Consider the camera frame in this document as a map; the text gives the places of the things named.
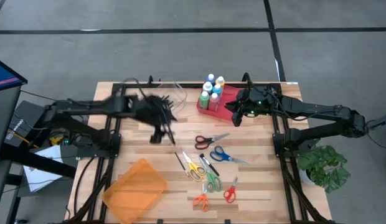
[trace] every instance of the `white paper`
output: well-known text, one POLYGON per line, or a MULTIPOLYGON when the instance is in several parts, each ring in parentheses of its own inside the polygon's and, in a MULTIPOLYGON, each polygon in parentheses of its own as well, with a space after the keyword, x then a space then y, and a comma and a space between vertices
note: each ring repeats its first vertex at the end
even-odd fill
MULTIPOLYGON (((50 148, 36 152, 38 156, 44 156, 49 159, 53 159, 57 162, 63 163, 62 155, 60 154, 60 146, 52 146, 50 148)), ((46 185, 52 183, 54 180, 61 178, 61 175, 51 174, 36 168, 31 168, 28 166, 23 166, 24 173, 26 174, 27 181, 29 183, 30 191, 37 192, 46 185)))

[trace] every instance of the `computer monitor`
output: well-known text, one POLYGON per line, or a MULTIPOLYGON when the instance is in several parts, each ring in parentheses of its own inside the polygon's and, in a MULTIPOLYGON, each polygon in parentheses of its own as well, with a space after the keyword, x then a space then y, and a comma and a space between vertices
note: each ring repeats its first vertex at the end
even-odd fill
POLYGON ((27 84, 27 80, 0 61, 0 90, 27 84))

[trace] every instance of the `paint bottle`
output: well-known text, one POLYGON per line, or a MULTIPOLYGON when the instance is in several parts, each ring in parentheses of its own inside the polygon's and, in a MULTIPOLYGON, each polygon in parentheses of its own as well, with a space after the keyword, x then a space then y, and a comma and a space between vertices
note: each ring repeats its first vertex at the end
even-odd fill
POLYGON ((209 95, 211 94, 211 92, 212 92, 212 85, 211 85, 211 82, 206 82, 206 83, 203 85, 203 91, 208 92, 209 95))
POLYGON ((219 101, 218 94, 216 93, 211 94, 210 101, 208 104, 208 110, 214 111, 214 112, 217 111, 218 101, 219 101))
POLYGON ((218 97, 219 97, 219 98, 221 97, 221 94, 222 94, 222 88, 220 87, 219 84, 215 84, 215 86, 212 87, 212 93, 218 94, 218 97))
POLYGON ((223 77, 218 77, 215 81, 215 84, 219 84, 222 89, 224 89, 225 80, 223 77))
POLYGON ((211 82, 211 85, 215 85, 215 77, 214 74, 209 74, 205 79, 206 82, 211 82))
POLYGON ((200 107, 202 109, 207 109, 208 108, 209 100, 210 100, 210 95, 208 94, 207 91, 203 91, 200 94, 200 100, 199 100, 200 107))

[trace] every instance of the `red tray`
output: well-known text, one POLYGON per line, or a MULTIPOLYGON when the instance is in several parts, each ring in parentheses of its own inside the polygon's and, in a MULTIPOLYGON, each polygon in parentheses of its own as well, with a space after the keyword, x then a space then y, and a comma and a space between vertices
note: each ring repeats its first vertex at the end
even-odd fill
POLYGON ((236 96, 239 90, 242 90, 242 88, 235 88, 235 87, 225 85, 217 107, 217 111, 209 111, 209 110, 200 108, 199 100, 197 100, 197 104, 196 104, 197 110, 200 113, 203 113, 206 115, 210 115, 210 116, 224 119, 227 121, 232 121, 233 113, 225 108, 225 104, 230 101, 236 100, 236 96))

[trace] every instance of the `scissors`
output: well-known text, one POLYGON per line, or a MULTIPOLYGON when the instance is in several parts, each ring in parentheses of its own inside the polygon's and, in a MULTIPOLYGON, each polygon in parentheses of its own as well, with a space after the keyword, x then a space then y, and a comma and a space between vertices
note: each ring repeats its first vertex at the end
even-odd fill
POLYGON ((193 163, 185 151, 182 150, 182 153, 186 159, 186 162, 189 163, 189 173, 191 174, 191 177, 197 182, 200 181, 202 176, 205 174, 205 169, 193 163))
POLYGON ((222 139, 228 135, 229 135, 229 133, 226 133, 226 134, 221 134, 220 136, 216 136, 213 138, 205 138, 204 136, 196 136, 195 137, 196 144, 194 145, 194 147, 198 150, 207 149, 211 143, 218 141, 219 139, 222 139))
POLYGON ((248 164, 248 162, 243 161, 241 159, 236 159, 234 157, 231 157, 230 155, 226 154, 222 146, 216 146, 212 152, 210 152, 210 157, 215 161, 230 161, 230 162, 237 162, 240 164, 248 164))
POLYGON ((207 212, 210 209, 210 202, 208 201, 207 196, 205 196, 206 193, 207 193, 207 189, 206 189, 206 187, 205 187, 205 185, 203 183, 202 187, 201 187, 201 194, 200 194, 200 196, 196 197, 193 200, 193 205, 194 206, 197 206, 197 205, 200 204, 200 202, 203 202, 203 205, 201 206, 201 210, 203 212, 207 212))
POLYGON ((224 198, 226 199, 227 203, 232 203, 236 199, 236 193, 235 193, 235 188, 237 185, 237 177, 233 181, 232 186, 224 192, 224 198))
POLYGON ((203 164, 203 167, 205 171, 207 172, 207 190, 208 192, 214 192, 218 191, 220 192, 222 190, 222 182, 220 181, 219 177, 217 177, 215 174, 211 172, 210 167, 205 163, 203 159, 200 158, 201 163, 203 164))

